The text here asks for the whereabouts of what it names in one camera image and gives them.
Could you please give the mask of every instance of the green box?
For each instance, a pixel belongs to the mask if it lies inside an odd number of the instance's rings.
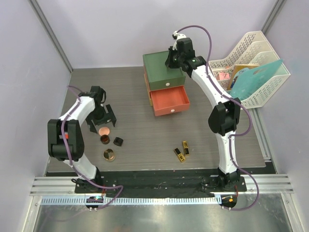
[[[185,75],[181,69],[166,67],[168,51],[143,55],[150,91],[183,86]]]

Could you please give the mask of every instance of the orange round object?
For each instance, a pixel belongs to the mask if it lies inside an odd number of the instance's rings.
[[[110,129],[108,128],[108,127],[102,127],[102,128],[100,128],[100,130],[98,131],[98,134],[100,135],[100,136],[102,136],[102,135],[109,135],[110,134]]]

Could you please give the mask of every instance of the wall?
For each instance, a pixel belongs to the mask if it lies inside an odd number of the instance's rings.
[[[47,122],[70,74],[26,0],[0,1],[0,225],[22,229],[35,176],[47,165]]]
[[[213,38],[212,59],[224,58],[248,31],[260,30],[275,0],[38,0],[73,68],[141,66],[142,54],[164,51],[181,27],[198,24]],[[207,35],[185,32],[197,55]]]
[[[267,38],[291,73],[260,109],[279,172],[291,179],[303,222],[309,218],[308,0],[286,1]]]

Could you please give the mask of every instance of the drawer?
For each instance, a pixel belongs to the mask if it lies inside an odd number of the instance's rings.
[[[151,91],[150,95],[155,116],[188,110],[190,106],[184,86]]]
[[[165,66],[168,55],[168,51],[143,55],[150,91],[184,85],[185,75],[181,69],[170,69]]]
[[[152,106],[152,105],[153,105],[153,101],[151,100],[151,97],[150,97],[149,84],[148,84],[147,76],[146,76],[145,73],[144,73],[144,79],[145,79],[145,84],[146,84],[146,88],[147,88],[147,94],[148,94],[148,98],[149,98],[149,103],[150,103],[150,105]]]

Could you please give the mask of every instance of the pink object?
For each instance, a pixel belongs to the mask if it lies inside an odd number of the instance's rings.
[[[222,80],[229,80],[229,79],[230,79],[230,74],[225,73],[225,72],[220,72],[217,80],[222,81]]]
[[[154,115],[161,116],[188,110],[190,102],[183,86],[150,92]]]

